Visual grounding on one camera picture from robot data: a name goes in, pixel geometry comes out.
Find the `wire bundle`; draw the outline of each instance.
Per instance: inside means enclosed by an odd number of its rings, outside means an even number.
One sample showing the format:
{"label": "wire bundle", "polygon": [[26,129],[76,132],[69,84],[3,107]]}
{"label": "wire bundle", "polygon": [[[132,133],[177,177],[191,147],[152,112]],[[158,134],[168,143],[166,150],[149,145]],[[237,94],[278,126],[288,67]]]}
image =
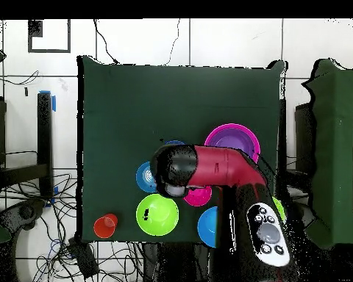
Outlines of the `wire bundle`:
{"label": "wire bundle", "polygon": [[[55,186],[61,185],[65,183],[63,189],[52,196],[51,198],[54,199],[54,202],[52,203],[49,198],[45,198],[40,196],[40,190],[37,184],[28,181],[24,183],[17,184],[18,188],[16,189],[14,186],[7,187],[3,189],[3,191],[13,194],[13,195],[7,195],[7,196],[0,196],[0,198],[10,198],[10,199],[19,199],[19,200],[27,200],[27,199],[40,199],[43,200],[46,204],[49,204],[51,206],[51,209],[54,212],[54,215],[57,219],[57,238],[51,237],[50,234],[50,228],[47,222],[43,217],[40,217],[40,220],[43,222],[43,224],[46,227],[46,232],[47,236],[50,240],[50,250],[48,255],[42,255],[38,256],[36,260],[36,265],[37,265],[37,272],[34,275],[34,278],[32,279],[32,282],[53,282],[54,279],[71,279],[72,282],[76,282],[75,278],[82,276],[82,273],[80,271],[78,272],[71,272],[70,270],[72,268],[77,268],[77,263],[76,261],[72,258],[71,254],[69,254],[68,249],[67,249],[67,244],[68,242],[67,237],[66,237],[66,231],[65,231],[65,226],[63,225],[63,218],[64,217],[73,217],[76,218],[76,215],[72,214],[72,211],[76,211],[76,197],[68,193],[68,190],[72,188],[74,185],[76,185],[76,181],[71,183],[72,180],[76,180],[76,178],[72,178],[70,174],[61,174],[61,175],[56,175],[54,177],[63,177],[65,176],[65,179],[63,179],[60,183],[55,184]],[[66,199],[74,199],[74,202],[66,202]],[[100,264],[103,264],[106,262],[108,259],[117,259],[118,263],[121,265],[123,268],[123,272],[106,272],[103,269],[100,269],[99,272],[103,274],[103,277],[101,278],[101,282],[104,282],[104,279],[107,277],[110,277],[117,282],[141,282],[141,278],[146,278],[143,275],[142,272],[142,266],[143,264],[141,263],[141,258],[138,254],[138,251],[142,253],[142,250],[140,249],[140,246],[136,243],[132,243],[132,248],[130,247],[129,243],[126,244],[127,247],[123,248],[117,252],[113,251],[113,254],[109,257],[106,258],[104,261],[102,261]],[[119,259],[116,257],[118,253],[121,253],[123,251],[128,251],[129,255],[127,254],[124,258],[124,264],[122,264]],[[93,254],[94,257],[96,258],[95,250],[93,248]],[[133,270],[129,270],[129,262],[131,261],[133,263]],[[61,272],[67,272],[68,276],[63,276],[61,275]],[[133,273],[136,273],[136,278],[135,281],[130,281],[129,276],[132,275]]]}

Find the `black stand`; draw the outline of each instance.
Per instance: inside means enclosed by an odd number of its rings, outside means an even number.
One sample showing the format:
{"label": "black stand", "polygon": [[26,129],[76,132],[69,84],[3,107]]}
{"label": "black stand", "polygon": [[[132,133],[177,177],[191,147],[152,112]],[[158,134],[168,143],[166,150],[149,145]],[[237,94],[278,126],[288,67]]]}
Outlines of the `black stand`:
{"label": "black stand", "polygon": [[[6,104],[0,98],[0,164],[5,156]],[[52,177],[52,135],[51,135],[51,95],[38,94],[38,157],[37,164],[26,167],[2,168],[0,170],[0,189],[39,178],[40,195],[52,197],[54,179]]]}

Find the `dark green table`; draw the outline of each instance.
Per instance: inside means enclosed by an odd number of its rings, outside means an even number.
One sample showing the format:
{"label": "dark green table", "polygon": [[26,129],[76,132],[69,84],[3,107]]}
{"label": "dark green table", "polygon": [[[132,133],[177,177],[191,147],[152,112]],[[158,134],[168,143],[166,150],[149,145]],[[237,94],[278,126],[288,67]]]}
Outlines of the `dark green table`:
{"label": "dark green table", "polygon": [[[179,222],[168,235],[149,236],[136,222],[136,208],[149,195],[137,186],[136,170],[169,140],[203,145],[215,127],[239,123],[255,133],[261,155],[275,169],[284,62],[269,69],[102,65],[89,57],[79,57],[78,63],[83,240],[102,240],[93,224],[114,213],[118,226],[110,241],[201,241],[197,222],[216,204],[217,189],[199,208],[176,199]],[[272,174],[259,163],[273,189]]]}

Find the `white tiled floor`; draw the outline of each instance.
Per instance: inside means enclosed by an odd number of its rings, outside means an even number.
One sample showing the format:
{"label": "white tiled floor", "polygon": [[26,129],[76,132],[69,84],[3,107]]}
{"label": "white tiled floor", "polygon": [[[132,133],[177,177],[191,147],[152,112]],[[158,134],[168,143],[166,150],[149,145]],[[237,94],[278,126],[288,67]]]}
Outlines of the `white tiled floor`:
{"label": "white tiled floor", "polygon": [[[97,23],[111,55],[122,64],[224,66],[264,68],[278,59],[288,61],[286,73],[288,155],[296,155],[294,109],[307,103],[310,94],[301,83],[310,77],[314,62],[319,58],[332,57],[343,67],[353,67],[353,20],[326,19],[143,19],[100,20]],[[33,48],[65,48],[66,20],[44,20],[43,37],[33,38]],[[0,80],[0,95],[7,102],[7,152],[37,150],[36,96],[40,90],[49,90],[56,95],[57,111],[53,112],[53,143],[55,175],[70,173],[76,177],[76,100],[77,100],[77,55],[90,55],[103,63],[113,61],[107,55],[104,41],[96,35],[93,20],[71,20],[70,54],[29,54],[27,51],[27,21],[0,21],[0,49],[6,58],[0,64],[0,77],[12,82],[22,82],[35,71],[41,77],[26,85],[14,85]],[[35,155],[12,155],[7,157],[8,166],[35,163]],[[63,177],[55,178],[55,183]],[[18,197],[7,193],[7,197]],[[7,199],[7,205],[20,199]],[[5,199],[0,200],[4,209]],[[50,235],[57,238],[56,218],[50,208],[45,208],[43,219],[48,223]],[[67,239],[76,230],[75,219],[63,218]],[[100,269],[121,271],[128,251],[114,252],[126,247],[122,243],[93,244]],[[47,256],[50,240],[41,220],[31,231],[23,231],[18,240],[16,257],[21,282],[32,282],[37,273],[36,258]],[[76,282],[84,282],[80,277]],[[100,273],[94,282],[117,282]],[[71,282],[56,279],[53,282]]]}

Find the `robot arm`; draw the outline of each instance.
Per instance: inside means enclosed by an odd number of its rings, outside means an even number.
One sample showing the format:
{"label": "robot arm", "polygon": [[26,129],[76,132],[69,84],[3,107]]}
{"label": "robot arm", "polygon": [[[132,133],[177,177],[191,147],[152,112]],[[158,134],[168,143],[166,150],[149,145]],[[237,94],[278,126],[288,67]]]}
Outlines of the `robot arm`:
{"label": "robot arm", "polygon": [[238,267],[237,272],[227,272],[233,278],[257,282],[261,272],[262,278],[270,275],[272,280],[278,267],[289,264],[289,244],[266,179],[242,151],[166,145],[154,155],[151,173],[157,191],[167,198],[184,197],[190,188],[222,188],[217,257]]}

